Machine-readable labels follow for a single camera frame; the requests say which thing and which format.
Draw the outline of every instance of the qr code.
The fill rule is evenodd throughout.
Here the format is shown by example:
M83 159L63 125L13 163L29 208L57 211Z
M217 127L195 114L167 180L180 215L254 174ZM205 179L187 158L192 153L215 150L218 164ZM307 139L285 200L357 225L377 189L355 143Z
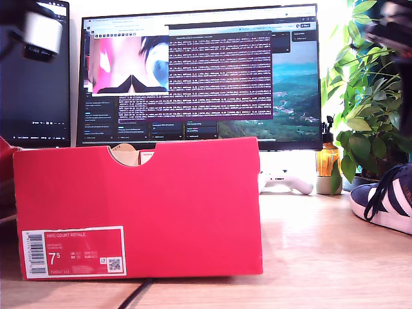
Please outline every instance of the qr code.
M108 272L123 272L123 264L121 257L108 257Z

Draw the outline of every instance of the navy blue sneaker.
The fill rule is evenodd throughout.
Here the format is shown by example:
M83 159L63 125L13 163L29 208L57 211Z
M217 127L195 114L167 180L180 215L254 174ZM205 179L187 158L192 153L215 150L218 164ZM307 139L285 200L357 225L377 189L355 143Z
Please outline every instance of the navy blue sneaker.
M412 234L412 164L395 166L380 182L354 188L350 205L361 219Z

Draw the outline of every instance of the landscape wallpaper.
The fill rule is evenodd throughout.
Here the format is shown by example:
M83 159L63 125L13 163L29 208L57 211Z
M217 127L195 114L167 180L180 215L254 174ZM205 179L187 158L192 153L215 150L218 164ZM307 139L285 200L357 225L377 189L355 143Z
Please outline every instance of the landscape wallpaper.
M273 120L218 122L219 137L256 136L278 142L319 139L317 43L292 42L290 53L273 54Z

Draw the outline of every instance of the wooden desk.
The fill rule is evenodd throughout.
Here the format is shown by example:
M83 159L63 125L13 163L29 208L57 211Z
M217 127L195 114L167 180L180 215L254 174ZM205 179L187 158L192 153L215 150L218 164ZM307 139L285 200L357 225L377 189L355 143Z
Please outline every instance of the wooden desk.
M130 308L412 308L412 236L358 219L347 193L260 199L262 276L158 279ZM24 282L15 242L1 253L1 308L117 308L142 282Z

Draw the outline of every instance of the white game controller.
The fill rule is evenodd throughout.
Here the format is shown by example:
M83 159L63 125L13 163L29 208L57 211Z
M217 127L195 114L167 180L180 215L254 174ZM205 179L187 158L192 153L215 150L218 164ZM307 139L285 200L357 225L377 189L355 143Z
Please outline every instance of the white game controller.
M309 195L314 189L313 185L306 183L302 179L295 177L295 176L289 176L289 175L283 175L283 174L265 174L265 173L259 174L259 178L258 178L259 193L262 192L263 188L274 187L275 185L286 185L291 190L296 189L300 193L305 194L305 195Z

